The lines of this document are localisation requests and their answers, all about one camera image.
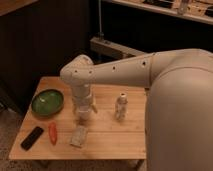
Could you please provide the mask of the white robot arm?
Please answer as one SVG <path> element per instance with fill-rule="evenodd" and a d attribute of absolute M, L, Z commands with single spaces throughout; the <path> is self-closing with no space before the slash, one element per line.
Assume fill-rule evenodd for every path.
<path fill-rule="evenodd" d="M 213 171 L 213 53 L 180 49 L 95 65 L 79 55 L 60 71 L 77 105 L 92 84 L 144 87 L 147 171 Z"/>

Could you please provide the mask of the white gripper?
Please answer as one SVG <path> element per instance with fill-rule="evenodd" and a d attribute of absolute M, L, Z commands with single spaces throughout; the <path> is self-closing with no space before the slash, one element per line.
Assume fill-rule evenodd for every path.
<path fill-rule="evenodd" d="M 73 86 L 72 100 L 75 105 L 75 114 L 80 120 L 88 120 L 94 107 L 94 96 L 90 84 Z"/>

